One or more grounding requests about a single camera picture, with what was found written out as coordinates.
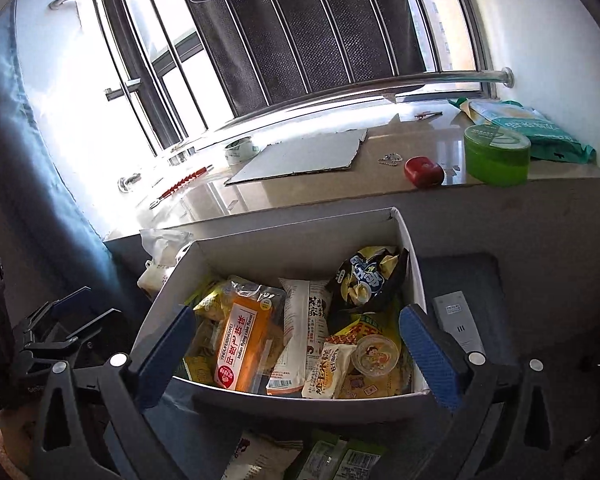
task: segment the white box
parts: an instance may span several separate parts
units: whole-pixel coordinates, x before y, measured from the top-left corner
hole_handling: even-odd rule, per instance
[[[322,218],[196,241],[176,266],[140,328],[136,344],[158,329],[162,317],[183,303],[198,282],[214,272],[237,274],[257,283],[280,286],[278,278],[320,280],[332,277],[341,263],[365,246],[391,245],[410,253],[404,297],[426,310],[422,278],[407,227],[397,209]],[[232,392],[184,381],[194,399],[232,410],[312,422],[362,423],[413,416],[431,401],[420,370],[414,393],[382,399],[289,399]]]

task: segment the metal railing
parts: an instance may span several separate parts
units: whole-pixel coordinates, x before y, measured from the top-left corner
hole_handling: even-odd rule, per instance
[[[71,1],[71,0],[54,0],[49,4],[49,7],[51,9],[58,9],[63,3],[68,2],[68,1]],[[104,29],[102,27],[102,20],[101,20],[100,13],[99,13],[99,10],[98,10],[97,4],[96,4],[96,0],[92,0],[92,1],[94,4],[94,7],[96,8],[96,15],[98,17],[98,22],[100,23],[100,27],[101,27],[101,30],[103,33],[103,37],[105,38],[105,42],[107,43],[107,48],[109,49],[109,53],[111,54],[111,59],[112,59],[114,65],[116,65],[116,61],[113,56],[111,46],[109,45],[109,43],[107,41],[107,37],[104,34]],[[167,40],[167,46],[171,53],[171,56],[173,57],[174,63],[184,80],[184,83],[187,87],[187,91],[189,91],[190,97],[193,100],[193,103],[196,107],[197,112],[200,114],[200,118],[202,118],[205,128],[207,128],[206,120],[202,114],[200,106],[198,105],[198,102],[195,98],[193,90],[189,84],[189,80],[187,79],[187,76],[182,67],[182,62],[180,60],[180,56],[177,53],[177,50],[173,44],[173,41],[171,41],[171,38],[167,34],[166,27],[164,25],[164,22],[162,20],[160,12],[157,8],[157,5],[154,0],[149,0],[149,1],[154,10],[156,18],[158,19],[160,28],[162,29],[162,32],[165,35],[165,38]],[[336,22],[336,18],[334,16],[333,10],[331,9],[328,0],[319,0],[322,10],[324,11],[326,19],[329,23],[331,33],[333,34],[333,37],[335,39],[335,42],[336,42],[336,45],[337,45],[337,48],[338,48],[338,51],[340,54],[340,58],[342,60],[342,64],[344,67],[344,72],[346,74],[349,84],[346,86],[328,89],[328,90],[321,91],[321,92],[312,92],[311,83],[307,77],[306,70],[304,69],[304,64],[302,63],[302,59],[298,53],[298,48],[296,47],[294,38],[290,31],[289,24],[286,20],[284,12],[282,11],[282,8],[280,7],[280,3],[278,0],[270,0],[271,5],[273,6],[273,9],[274,9],[274,13],[280,23],[280,27],[282,28],[282,31],[285,35],[288,46],[291,50],[295,66],[298,69],[299,75],[302,80],[302,84],[304,86],[304,90],[306,92],[306,95],[304,95],[304,96],[300,96],[298,98],[291,99],[291,100],[285,101],[283,103],[272,104],[272,99],[270,97],[269,90],[267,89],[267,85],[266,85],[266,82],[264,81],[262,72],[259,68],[258,61],[256,60],[253,50],[250,46],[249,38],[247,38],[245,31],[244,31],[244,27],[242,26],[242,23],[240,22],[240,17],[238,16],[238,13],[235,10],[232,0],[224,0],[226,7],[228,9],[229,15],[231,16],[232,22],[238,33],[238,36],[240,37],[242,46],[244,47],[244,50],[246,52],[247,58],[253,69],[254,76],[258,82],[258,85],[264,96],[264,100],[266,102],[266,108],[261,109],[261,110],[256,110],[254,112],[250,112],[239,118],[236,118],[235,120],[229,122],[229,124],[225,125],[224,127],[231,126],[232,124],[235,124],[237,122],[243,122],[250,118],[262,116],[264,114],[268,114],[270,112],[274,112],[274,111],[278,111],[278,110],[282,110],[282,109],[286,109],[286,108],[293,109],[295,107],[299,107],[299,106],[303,106],[303,105],[323,103],[323,102],[328,102],[330,100],[342,99],[342,98],[345,98],[348,96],[356,96],[356,95],[360,95],[360,94],[368,94],[368,93],[374,93],[374,92],[380,92],[380,91],[391,91],[392,89],[403,89],[407,86],[418,86],[418,85],[439,84],[439,83],[469,83],[469,82],[503,83],[505,86],[508,86],[508,87],[513,86],[513,84],[514,84],[513,74],[509,68],[504,68],[501,71],[493,71],[493,70],[443,71],[442,64],[440,61],[440,53],[439,53],[438,47],[436,45],[435,36],[434,36],[432,26],[431,26],[430,17],[428,15],[424,0],[415,0],[415,1],[416,1],[418,13],[421,15],[422,21],[424,23],[424,29],[425,29],[425,34],[426,34],[426,38],[427,38],[427,43],[429,44],[429,47],[431,50],[431,55],[433,58],[434,71],[433,72],[425,72],[425,73],[417,73],[417,74],[412,74],[412,75],[399,75],[398,65],[397,65],[397,61],[396,61],[396,57],[395,57],[395,53],[394,53],[394,47],[393,47],[392,40],[389,35],[386,23],[384,22],[382,12],[379,9],[378,0],[368,0],[368,1],[373,10],[373,15],[376,19],[376,22],[378,24],[378,28],[379,28],[380,34],[382,36],[382,41],[384,43],[386,55],[388,57],[389,65],[391,67],[391,71],[392,71],[392,74],[394,75],[394,77],[379,79],[379,80],[365,81],[365,82],[356,82],[354,80],[352,66],[351,66],[349,57],[347,55],[346,48],[344,46],[342,35],[340,34],[340,31],[338,29],[338,23]],[[474,28],[472,26],[470,26],[470,24],[472,22],[470,21],[471,12],[470,12],[470,8],[469,8],[469,4],[468,4],[467,0],[458,0],[458,2],[461,7],[462,14],[464,15],[465,22],[467,24],[467,29],[469,30],[470,42],[472,45],[472,49],[474,51],[475,65],[478,67],[478,69],[484,69],[485,64],[483,63],[482,57],[480,56],[481,50],[480,50],[479,38],[476,36],[476,32],[474,31]],[[130,22],[130,26],[134,30],[134,35],[136,36],[136,38],[140,38],[138,29],[137,29],[136,25],[134,24],[133,20],[131,19],[131,16],[128,16],[128,19]],[[149,65],[151,65],[151,62],[148,59],[148,56],[145,56],[145,62],[148,63]],[[129,105],[132,108],[134,108],[130,94],[126,89],[125,82],[122,80],[122,73],[120,72],[120,70],[118,69],[117,66],[116,66],[116,72],[118,73],[118,76],[120,78],[121,88],[122,88],[122,91],[125,93],[125,96],[129,102]],[[232,102],[231,96],[228,94],[228,92],[226,90],[226,86],[224,85],[222,78],[220,77],[217,69],[216,69],[216,73],[218,74],[219,80],[221,81],[221,86],[226,94],[227,100],[229,101],[229,103],[231,105],[231,102]],[[172,119],[176,123],[178,121],[177,113],[174,110],[171,110],[170,106],[167,106],[166,109],[170,116],[175,116],[175,117],[172,117]],[[138,118],[138,121],[142,127],[142,130],[145,132],[145,135],[146,135],[147,133],[145,131],[145,128],[142,125],[142,123],[139,119],[138,113],[136,112],[135,109],[134,109],[134,113],[136,115],[136,118]]]

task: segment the blue curtain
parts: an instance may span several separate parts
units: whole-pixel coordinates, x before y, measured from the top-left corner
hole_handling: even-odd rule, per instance
[[[137,277],[114,261],[50,158],[24,90],[15,30],[14,0],[0,15],[0,193],[4,205],[22,226],[27,245],[55,270],[68,292],[91,287],[98,311],[117,308],[136,330],[150,302],[136,286]]]

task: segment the white cardboard sheet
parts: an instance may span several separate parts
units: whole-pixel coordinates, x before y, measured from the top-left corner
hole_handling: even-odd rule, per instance
[[[314,134],[270,144],[224,184],[240,184],[277,176],[345,170],[351,166],[366,128]]]

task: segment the red pen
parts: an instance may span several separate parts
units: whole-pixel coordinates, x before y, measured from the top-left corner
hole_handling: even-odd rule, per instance
[[[187,182],[194,180],[201,175],[204,175],[207,171],[211,171],[212,169],[213,169],[213,165],[211,164],[204,168],[200,168],[199,170],[194,171],[193,173],[188,174],[185,178],[183,178],[182,180],[177,182],[174,186],[171,186],[167,191],[162,193],[156,200],[151,202],[149,209],[153,209],[154,207],[156,207],[160,202],[162,202],[168,196],[171,196],[172,194],[174,194],[177,190],[179,190]]]

